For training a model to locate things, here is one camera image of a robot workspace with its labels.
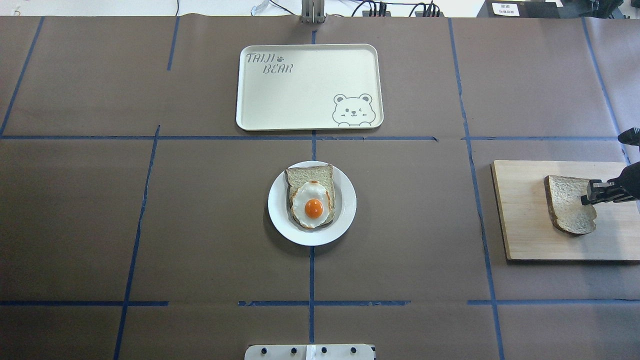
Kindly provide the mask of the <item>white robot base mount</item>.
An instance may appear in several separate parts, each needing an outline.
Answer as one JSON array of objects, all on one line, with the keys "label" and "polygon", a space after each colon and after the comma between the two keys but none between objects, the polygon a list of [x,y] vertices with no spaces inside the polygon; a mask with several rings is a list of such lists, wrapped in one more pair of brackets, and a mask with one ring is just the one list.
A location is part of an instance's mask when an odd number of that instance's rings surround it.
[{"label": "white robot base mount", "polygon": [[338,344],[255,344],[247,347],[245,360],[375,360],[374,345]]}]

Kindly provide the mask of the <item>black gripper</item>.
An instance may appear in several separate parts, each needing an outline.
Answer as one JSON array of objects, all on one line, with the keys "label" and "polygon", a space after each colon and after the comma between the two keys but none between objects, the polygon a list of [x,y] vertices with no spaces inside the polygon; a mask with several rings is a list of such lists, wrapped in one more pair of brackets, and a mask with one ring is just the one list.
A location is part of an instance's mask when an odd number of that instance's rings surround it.
[{"label": "black gripper", "polygon": [[609,202],[623,203],[633,200],[634,197],[616,182],[603,182],[599,179],[590,179],[587,185],[587,194],[580,197],[583,206]]}]

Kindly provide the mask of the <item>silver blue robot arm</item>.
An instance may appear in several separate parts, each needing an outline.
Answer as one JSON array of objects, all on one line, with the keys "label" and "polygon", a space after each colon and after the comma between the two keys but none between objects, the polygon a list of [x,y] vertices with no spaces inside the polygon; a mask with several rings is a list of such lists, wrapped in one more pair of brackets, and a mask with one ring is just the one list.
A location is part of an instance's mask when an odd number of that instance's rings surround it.
[{"label": "silver blue robot arm", "polygon": [[586,194],[580,198],[583,206],[599,203],[624,203],[640,199],[640,163],[635,162],[624,169],[616,178],[607,181],[590,179]]}]

